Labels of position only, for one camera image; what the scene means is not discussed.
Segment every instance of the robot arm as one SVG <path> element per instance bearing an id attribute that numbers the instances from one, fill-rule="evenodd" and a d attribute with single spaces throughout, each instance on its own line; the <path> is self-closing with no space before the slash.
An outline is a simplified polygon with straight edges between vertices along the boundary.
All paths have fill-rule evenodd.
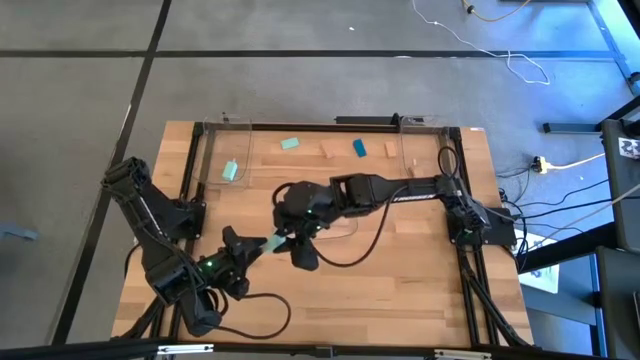
<path id="1" fill-rule="evenodd" d="M 471 199 L 458 178 L 387 180 L 353 174 L 333 177 L 329 186 L 307 181 L 289 185 L 273 210 L 275 235 L 283 241 L 274 252 L 290 251 L 295 267 L 313 271 L 318 256 L 311 241 L 338 218 L 367 216 L 385 204 L 435 199 L 444 204 L 449 222 L 459 231 L 482 233 L 491 227 L 484 208 Z"/>
<path id="2" fill-rule="evenodd" d="M 244 297 L 249 289 L 247 268 L 262 254 L 260 246 L 267 239 L 240 237 L 231 227 L 225 227 L 224 246 L 195 262 L 170 239 L 198 237 L 197 224 L 204 216 L 202 203 L 167 198 L 151 183 L 144 161 L 136 158 L 109 169 L 102 186 L 120 205 L 142 247 L 145 278 L 158 297 L 152 307 L 159 311 L 161 303 L 180 306 L 187 330 L 194 336 L 219 326 L 222 314 L 207 288 L 223 290 L 237 300 Z M 150 321 L 144 317 L 136 327 L 144 329 Z"/>

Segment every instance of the wooden tabletop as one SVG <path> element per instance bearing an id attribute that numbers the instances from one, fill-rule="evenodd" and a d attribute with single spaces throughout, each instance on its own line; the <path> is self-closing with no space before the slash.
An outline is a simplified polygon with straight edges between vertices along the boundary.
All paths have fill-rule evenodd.
<path id="1" fill-rule="evenodd" d="M 165 128 L 153 182 L 172 198 L 179 193 L 192 130 L 192 122 L 168 122 Z M 273 131 L 253 131 L 251 136 L 250 166 L 246 179 L 239 182 L 243 186 L 214 184 L 207 188 L 206 222 L 203 236 L 195 245 L 195 258 L 216 252 L 222 243 L 222 228 L 227 225 L 242 236 L 270 236 L 274 230 L 270 198 L 273 189 L 282 183 L 307 180 L 327 184 L 331 176 L 357 172 L 379 174 L 388 179 L 407 177 L 405 165 L 413 166 L 414 159 L 424 176 L 439 174 L 436 162 L 439 147 L 435 136 L 405 135 L 401 139 L 398 134 Z M 280 141 L 293 136 L 298 137 L 300 146 L 282 150 Z M 244 160 L 233 144 L 246 142 L 246 138 L 246 134 L 239 132 L 217 132 L 214 162 L 240 157 L 236 161 L 240 163 L 241 174 Z M 364 158 L 358 158 L 353 150 L 352 142 L 356 138 L 365 144 L 367 156 Z M 484 131 L 464 128 L 462 138 L 474 198 L 487 206 L 500 206 Z M 333 158 L 325 158 L 320 141 L 330 144 Z M 387 141 L 396 144 L 398 157 L 387 158 L 384 148 Z M 210 174 L 219 177 L 219 166 L 213 167 L 219 174 L 215 175 L 214 170 Z M 322 234 L 315 242 L 316 247 L 334 261 L 352 261 L 370 245 L 381 215 L 382 211 L 378 211 L 357 221 L 342 221 L 333 232 Z M 513 259 L 499 247 L 485 246 L 483 251 L 493 300 L 520 336 L 531 342 Z M 279 294 L 293 308 L 287 330 L 263 342 L 469 346 L 455 248 L 449 243 L 444 208 L 439 201 L 391 206 L 378 246 L 358 266 L 342 269 L 321 262 L 317 271 L 307 272 L 294 268 L 288 254 L 265 255 L 249 269 L 248 278 L 250 293 Z M 138 251 L 131 259 L 113 335 L 128 330 L 153 298 Z M 477 299 L 474 303 L 481 339 L 486 342 L 482 307 Z M 275 300 L 231 300 L 223 325 L 267 334 L 281 327 L 285 315 L 284 306 Z M 169 318 L 165 316 L 163 334 L 167 333 Z M 215 330 L 194 338 L 184 325 L 179 339 L 254 342 Z"/>

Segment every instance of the transparent enclosure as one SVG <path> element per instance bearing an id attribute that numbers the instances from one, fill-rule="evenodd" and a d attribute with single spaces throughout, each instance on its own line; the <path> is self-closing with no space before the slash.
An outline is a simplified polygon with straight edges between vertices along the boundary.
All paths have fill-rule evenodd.
<path id="1" fill-rule="evenodd" d="M 208 189 L 244 189 L 249 185 L 253 147 L 251 119 L 222 114 L 205 119 L 193 177 Z"/>
<path id="2" fill-rule="evenodd" d="M 432 160 L 436 159 L 437 147 L 435 153 L 427 148 L 424 135 L 433 134 L 435 139 L 444 126 L 447 126 L 446 121 L 438 115 L 405 115 L 400 119 L 398 166 L 403 176 L 433 175 Z"/>

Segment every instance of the teal block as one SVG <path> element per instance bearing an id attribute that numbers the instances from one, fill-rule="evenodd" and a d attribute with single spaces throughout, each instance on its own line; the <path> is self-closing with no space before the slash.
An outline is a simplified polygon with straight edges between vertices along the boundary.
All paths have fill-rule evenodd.
<path id="1" fill-rule="evenodd" d="M 235 161 L 227 161 L 227 165 L 224 166 L 224 171 L 222 172 L 222 178 L 227 181 L 233 181 L 236 177 L 237 171 L 238 163 Z"/>
<path id="2" fill-rule="evenodd" d="M 291 138 L 280 141 L 280 144 L 282 145 L 282 150 L 288 150 L 293 149 L 294 147 L 298 147 L 298 145 L 300 145 L 300 142 L 298 141 L 298 138 Z"/>
<path id="3" fill-rule="evenodd" d="M 365 148 L 364 148 L 364 143 L 362 142 L 362 139 L 354 140 L 353 141 L 353 148 L 356 150 L 356 154 L 358 154 L 358 157 L 367 156 L 367 150 L 365 150 Z"/>

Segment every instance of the electrical cord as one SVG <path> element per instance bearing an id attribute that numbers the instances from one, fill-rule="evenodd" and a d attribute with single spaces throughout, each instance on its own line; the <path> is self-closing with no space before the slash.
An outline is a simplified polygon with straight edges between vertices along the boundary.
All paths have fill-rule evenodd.
<path id="1" fill-rule="evenodd" d="M 216 328 L 216 330 L 220 330 L 220 331 L 226 331 L 232 334 L 236 334 L 242 337 L 245 337 L 247 339 L 251 339 L 251 340 L 268 340 L 268 339 L 273 339 L 274 337 L 282 334 L 283 331 L 285 331 L 287 329 L 287 327 L 289 326 L 289 323 L 291 322 L 291 305 L 289 304 L 289 302 L 283 298 L 282 296 L 278 295 L 278 294 L 273 294 L 273 293 L 258 293 L 258 294 L 250 294 L 250 295 L 245 295 L 244 298 L 242 298 L 242 300 L 244 299 L 257 299 L 257 298 L 274 298 L 277 300 L 280 300 L 280 302 L 282 302 L 284 304 L 284 306 L 287 308 L 287 319 L 284 322 L 284 325 L 282 325 L 282 327 L 271 334 L 267 334 L 267 335 L 252 335 L 252 334 L 247 334 L 244 331 L 240 331 L 237 329 L 233 329 L 230 327 L 226 327 L 226 326 L 218 326 Z"/>
<path id="2" fill-rule="evenodd" d="M 522 174 L 528 172 L 530 169 L 531 169 L 530 167 L 528 167 L 528 168 L 516 168 L 516 169 L 509 170 L 509 171 L 505 171 L 504 173 L 501 173 L 501 174 L 496 174 L 496 177 L 499 177 L 501 179 L 508 179 L 508 178 L 512 178 L 512 177 L 515 177 L 515 176 L 522 175 Z M 522 170 L 522 171 L 520 171 L 518 173 L 515 173 L 515 174 L 510 174 L 511 171 L 519 171 L 519 170 Z"/>
<path id="3" fill-rule="evenodd" d="M 478 19 L 480 19 L 480 20 L 482 20 L 482 21 L 484 21 L 484 22 L 498 22 L 498 21 L 500 21 L 500 20 L 502 20 L 502 19 L 505 19 L 505 18 L 507 18 L 507 17 L 509 17 L 509 16 L 511 16 L 511 15 L 513 15 L 513 14 L 515 14 L 515 13 L 517 13 L 518 11 L 520 11 L 522 8 L 524 8 L 525 6 L 527 6 L 527 4 L 529 4 L 529 3 L 531 2 L 531 0 L 526 0 L 526 1 L 525 1 L 524 3 L 522 3 L 522 5 L 520 5 L 517 9 L 512 10 L 511 12 L 508 12 L 508 13 L 506 13 L 506 14 L 504 14 L 504 15 L 500 16 L 500 17 L 497 17 L 497 18 L 495 18 L 495 19 L 486 18 L 486 17 L 484 17 L 484 16 L 482 16 L 482 15 L 478 14 L 478 13 L 476 12 L 476 10 L 475 10 L 475 6 L 473 6 L 473 5 L 469 4 L 469 3 L 467 2 L 467 0 L 462 0 L 462 2 L 463 2 L 463 3 L 464 3 L 464 5 L 466 6 L 467 13 L 475 15 Z"/>
<path id="4" fill-rule="evenodd" d="M 502 59 L 502 58 L 507 58 L 507 68 L 509 69 L 509 71 L 511 71 L 514 75 L 516 75 L 518 78 L 520 78 L 520 80 L 524 81 L 527 84 L 541 84 L 541 85 L 550 85 L 551 84 L 551 80 L 549 79 L 549 76 L 547 75 L 546 71 L 544 71 L 544 68 L 542 66 L 540 66 L 538 63 L 536 63 L 535 61 L 529 59 L 526 55 L 524 54 L 512 54 L 510 50 L 507 50 L 507 55 L 496 55 L 490 51 L 481 49 L 477 46 L 475 46 L 474 44 L 466 41 L 466 40 L 462 40 L 458 34 L 456 34 L 453 30 L 449 29 L 446 25 L 439 23 L 437 21 L 429 21 L 427 20 L 427 18 L 422 15 L 422 13 L 420 11 L 418 11 L 418 8 L 416 7 L 416 0 L 411 0 L 411 4 L 413 5 L 413 11 L 418 14 L 420 16 L 420 18 L 422 18 L 422 20 L 429 24 L 429 25 L 436 25 L 436 26 L 440 26 L 442 28 L 444 28 L 445 30 L 447 30 L 449 33 L 451 33 L 451 35 L 453 35 L 458 41 L 460 41 L 463 44 L 469 45 L 472 48 L 474 48 L 477 51 L 480 51 L 482 53 L 485 53 L 489 56 L 492 56 L 494 58 L 497 59 Z M 525 78 L 522 74 L 520 74 L 519 72 L 515 71 L 512 67 L 511 67 L 511 58 L 512 57 L 520 57 L 523 58 L 525 60 L 527 60 L 531 65 L 535 66 L 538 68 L 538 70 L 540 70 L 540 72 L 542 73 L 542 75 L 544 76 L 544 81 L 540 81 L 540 80 L 528 80 L 527 78 Z"/>
<path id="5" fill-rule="evenodd" d="M 566 227 L 566 228 L 561 228 L 561 227 L 557 227 L 557 226 L 553 226 L 553 225 L 549 225 L 549 224 L 540 224 L 540 223 L 527 223 L 528 226 L 544 226 L 544 227 L 548 227 L 554 230 L 573 230 L 573 231 L 577 231 L 581 234 L 586 234 L 584 231 L 578 229 L 577 227 Z"/>
<path id="6" fill-rule="evenodd" d="M 273 204 L 273 206 L 276 206 L 276 203 L 278 202 L 278 194 L 280 193 L 280 191 L 294 185 L 295 183 L 292 182 L 288 182 L 288 183 L 284 183 L 280 186 L 278 186 L 275 190 L 273 190 L 273 193 L 271 194 L 271 204 Z"/>
<path id="7" fill-rule="evenodd" d="M 444 153 L 445 150 L 453 154 L 453 159 L 455 163 L 453 165 L 453 171 L 451 172 L 451 174 L 444 171 L 444 168 L 442 166 L 442 154 Z M 443 146 L 440 148 L 440 150 L 438 150 L 438 167 L 440 168 L 440 172 L 442 173 L 442 175 L 448 178 L 454 177 L 460 170 L 460 158 L 458 157 L 458 153 L 451 146 Z"/>
<path id="8" fill-rule="evenodd" d="M 544 202 L 544 201 L 535 201 L 535 202 L 530 202 L 530 203 L 526 203 L 526 204 L 521 204 L 520 206 L 521 206 L 521 207 L 525 207 L 525 206 L 531 206 L 531 205 L 549 205 L 549 206 L 556 206 L 556 205 L 560 205 L 560 204 L 562 204 L 563 202 L 565 202 L 565 200 L 567 200 L 567 198 L 568 198 L 570 195 L 573 195 L 573 194 L 579 193 L 579 192 L 581 192 L 581 191 L 585 191 L 585 190 L 592 189 L 592 188 L 594 188 L 594 187 L 596 187 L 596 186 L 598 186 L 598 185 L 604 184 L 604 183 L 606 183 L 606 182 L 608 182 L 608 181 L 609 181 L 609 179 L 605 179 L 605 180 L 602 180 L 602 181 L 600 181 L 600 182 L 597 182 L 597 183 L 595 183 L 595 184 L 593 184 L 593 185 L 589 185 L 589 186 L 587 186 L 587 187 L 584 187 L 584 188 L 582 188 L 582 189 L 578 189 L 578 190 L 574 190 L 574 191 L 568 192 L 568 193 L 567 193 L 567 194 L 562 198 L 562 200 L 560 200 L 560 201 L 558 201 L 558 202 L 555 202 L 555 203 L 548 203 L 548 202 Z"/>
<path id="9" fill-rule="evenodd" d="M 509 200 L 505 200 L 503 201 L 505 204 L 511 205 L 513 207 L 515 207 L 518 212 L 520 212 L 520 216 L 523 216 L 524 213 L 522 212 L 522 209 L 520 208 L 520 206 L 516 205 L 515 202 L 511 202 Z M 518 267 L 518 272 L 520 272 L 523 268 L 524 268 L 524 264 L 527 262 L 527 258 L 525 257 L 524 260 L 522 261 L 521 264 L 519 264 L 517 262 L 517 258 L 519 255 L 522 254 L 526 254 L 529 251 L 529 241 L 527 240 L 527 235 L 529 234 L 528 228 L 527 228 L 527 220 L 526 219 L 522 219 L 522 241 L 520 242 L 520 246 L 518 247 L 518 251 L 516 252 L 516 266 Z"/>
<path id="10" fill-rule="evenodd" d="M 591 160 L 595 160 L 599 157 L 604 156 L 604 153 L 598 154 L 598 155 L 594 155 L 588 159 L 584 159 L 584 160 L 580 160 L 580 161 L 576 161 L 574 163 L 571 164 L 567 164 L 567 165 L 553 165 L 551 163 L 547 164 L 547 169 L 553 169 L 553 170 L 565 170 L 565 169 L 570 169 L 572 167 L 578 166 L 578 165 L 582 165 L 584 163 L 588 163 Z"/>
<path id="11" fill-rule="evenodd" d="M 399 188 L 391 195 L 391 197 L 389 197 L 389 200 L 387 200 L 387 203 L 384 206 L 384 211 L 382 213 L 382 219 L 380 220 L 380 225 L 378 226 L 378 231 L 376 232 L 376 236 L 373 238 L 371 245 L 369 245 L 369 248 L 364 253 L 364 255 L 362 255 L 360 258 L 350 263 L 337 263 L 335 261 L 327 259 L 327 257 L 325 257 L 320 251 L 318 251 L 318 249 L 315 247 L 313 242 L 311 242 L 311 246 L 315 250 L 316 254 L 318 254 L 318 257 L 322 259 L 322 261 L 324 261 L 325 263 L 335 267 L 340 267 L 340 268 L 348 268 L 348 267 L 356 266 L 361 262 L 363 262 L 364 260 L 366 260 L 369 257 L 369 255 L 371 255 L 371 253 L 373 252 L 373 249 L 378 244 L 378 240 L 380 239 L 380 235 L 382 234 L 382 228 L 384 227 L 384 223 L 387 220 L 387 214 L 389 213 L 389 207 L 393 202 L 393 199 L 396 197 L 396 195 L 398 195 L 398 193 L 400 193 L 400 191 L 405 190 L 406 188 L 407 188 L 406 186 Z"/>
<path id="12" fill-rule="evenodd" d="M 127 278 L 127 273 L 129 272 L 129 262 L 131 262 L 131 255 L 140 247 L 140 243 L 135 244 L 129 253 L 127 253 L 127 257 L 124 260 L 124 278 Z"/>
<path id="13" fill-rule="evenodd" d="M 640 199 L 640 196 L 627 196 L 625 198 L 629 199 L 629 200 L 635 200 L 635 199 Z M 563 207 L 563 208 L 559 208 L 559 209 L 554 209 L 554 210 L 550 210 L 550 211 L 547 211 L 547 212 L 543 212 L 541 214 L 535 214 L 535 215 L 530 215 L 530 216 L 526 216 L 526 217 L 521 217 L 520 219 L 535 219 L 535 218 L 538 218 L 538 217 L 542 217 L 542 216 L 550 215 L 550 214 L 553 214 L 553 213 L 557 213 L 559 211 L 578 209 L 578 208 L 581 208 L 581 207 L 602 204 L 602 203 L 605 203 L 605 202 L 611 203 L 611 201 L 612 201 L 611 199 L 602 199 L 602 200 L 592 201 L 592 202 L 588 202 L 588 203 L 584 203 L 584 204 L 578 204 L 578 205 L 567 206 L 567 207 Z"/>
<path id="14" fill-rule="evenodd" d="M 529 187 L 530 178 L 531 178 L 531 169 L 527 170 L 527 180 L 524 183 L 524 188 L 522 188 L 522 191 L 520 192 L 520 195 L 518 195 L 518 197 L 515 200 L 513 200 L 514 205 L 515 205 L 515 203 L 520 201 L 520 199 L 522 199 L 522 197 L 524 196 L 524 193 L 527 191 L 527 188 Z"/>
<path id="15" fill-rule="evenodd" d="M 632 187 L 631 189 L 627 190 L 624 194 L 622 194 L 622 195 L 618 196 L 617 198 L 615 198 L 615 199 L 611 200 L 611 201 L 610 201 L 610 202 L 608 202 L 605 206 L 601 206 L 600 208 L 598 208 L 598 209 L 596 209 L 596 210 L 594 210 L 594 211 L 590 212 L 589 214 L 587 214 L 587 215 L 585 215 L 585 216 L 582 216 L 582 217 L 580 217 L 580 218 L 578 218 L 578 219 L 576 219 L 576 220 L 574 220 L 574 221 L 571 221 L 571 222 L 570 222 L 570 223 L 568 223 L 567 225 L 562 226 L 562 228 L 564 229 L 564 228 L 568 228 L 568 227 L 570 227 L 570 226 L 573 226 L 574 224 L 577 224 L 577 223 L 579 223 L 580 221 L 582 221 L 582 220 L 584 220 L 584 219 L 587 219 L 587 218 L 589 218 L 589 217 L 591 217 L 591 216 L 593 216 L 593 215 L 595 215 L 595 214 L 597 214 L 597 213 L 601 212 L 602 210 L 604 210 L 604 209 L 608 208 L 609 206 L 613 206 L 613 205 L 615 205 L 616 203 L 618 203 L 618 202 L 622 201 L 622 200 L 623 200 L 623 199 L 625 199 L 625 198 L 636 198 L 636 197 L 631 197 L 631 196 L 629 196 L 629 195 L 633 194 L 633 193 L 634 193 L 636 190 L 638 190 L 638 189 L 640 189 L 640 184 L 637 184 L 636 186 L 634 186 L 634 187 Z M 556 230 L 556 231 L 554 231 L 551 235 L 549 235 L 549 236 L 547 236 L 546 238 L 542 239 L 542 241 L 544 241 L 544 240 L 546 240 L 546 239 L 551 238 L 552 236 L 554 236 L 555 234 L 559 233 L 560 231 L 561 231 L 561 230 Z"/>
<path id="16" fill-rule="evenodd" d="M 209 294 L 209 298 L 211 298 L 211 301 L 213 302 L 214 309 L 219 312 L 220 315 L 224 316 L 229 310 L 229 300 L 227 299 L 227 295 L 224 294 L 224 290 L 218 289 L 223 303 L 222 310 L 219 310 L 219 299 L 218 294 L 215 292 L 215 290 L 213 288 L 207 288 L 206 291 Z"/>

